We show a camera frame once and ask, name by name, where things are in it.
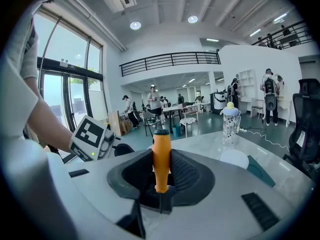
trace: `tree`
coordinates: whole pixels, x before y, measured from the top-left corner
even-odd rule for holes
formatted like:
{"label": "tree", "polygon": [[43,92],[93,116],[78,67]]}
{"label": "tree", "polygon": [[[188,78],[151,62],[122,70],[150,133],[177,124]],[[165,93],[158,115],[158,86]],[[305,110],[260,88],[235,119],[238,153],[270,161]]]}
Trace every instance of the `tree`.
{"label": "tree", "polygon": [[[90,70],[90,71],[95,71],[92,66],[88,67],[88,70]],[[72,84],[83,84],[83,80],[80,79],[80,78],[70,78],[69,81],[70,81],[70,83],[72,83]],[[91,86],[92,84],[97,83],[98,81],[99,81],[99,80],[95,80],[95,79],[92,79],[92,78],[88,78],[88,88],[90,89],[90,86]]]}

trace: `trash bin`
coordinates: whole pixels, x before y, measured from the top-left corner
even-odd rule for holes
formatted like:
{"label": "trash bin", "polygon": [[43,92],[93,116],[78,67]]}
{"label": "trash bin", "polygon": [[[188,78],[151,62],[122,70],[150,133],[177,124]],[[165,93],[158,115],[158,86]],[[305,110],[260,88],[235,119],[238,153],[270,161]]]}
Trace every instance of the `trash bin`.
{"label": "trash bin", "polygon": [[172,131],[173,131],[173,135],[174,137],[180,137],[181,136],[181,127],[180,125],[173,125],[172,126]]}

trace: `black mesh chair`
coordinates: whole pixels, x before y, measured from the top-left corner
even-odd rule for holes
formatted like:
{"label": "black mesh chair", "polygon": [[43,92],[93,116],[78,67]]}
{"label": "black mesh chair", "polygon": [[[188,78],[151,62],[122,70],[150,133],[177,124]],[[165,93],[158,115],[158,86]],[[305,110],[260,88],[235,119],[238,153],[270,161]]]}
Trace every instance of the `black mesh chair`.
{"label": "black mesh chair", "polygon": [[[300,92],[292,97],[295,129],[289,138],[290,155],[284,155],[293,166],[310,177],[312,167],[320,162],[320,83],[316,79],[299,80]],[[307,171],[303,162],[309,165]]]}

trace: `balcony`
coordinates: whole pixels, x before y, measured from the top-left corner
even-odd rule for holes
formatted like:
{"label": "balcony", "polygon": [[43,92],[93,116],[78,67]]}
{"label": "balcony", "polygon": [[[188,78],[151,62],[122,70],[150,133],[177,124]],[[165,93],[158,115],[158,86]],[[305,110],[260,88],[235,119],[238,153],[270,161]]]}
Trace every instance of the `balcony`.
{"label": "balcony", "polygon": [[188,64],[221,64],[217,52],[190,51],[160,54],[119,65],[122,76],[142,71]]}
{"label": "balcony", "polygon": [[252,44],[252,46],[270,47],[284,50],[290,47],[314,42],[309,28],[304,20],[282,28]]}

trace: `orange handle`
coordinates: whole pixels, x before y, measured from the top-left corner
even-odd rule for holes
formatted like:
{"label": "orange handle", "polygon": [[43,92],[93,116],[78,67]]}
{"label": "orange handle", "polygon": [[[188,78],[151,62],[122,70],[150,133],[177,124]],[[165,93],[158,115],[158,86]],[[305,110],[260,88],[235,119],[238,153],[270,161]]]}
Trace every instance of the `orange handle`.
{"label": "orange handle", "polygon": [[167,130],[157,130],[153,134],[152,154],[155,173],[155,191],[168,191],[168,174],[170,171],[171,141]]}

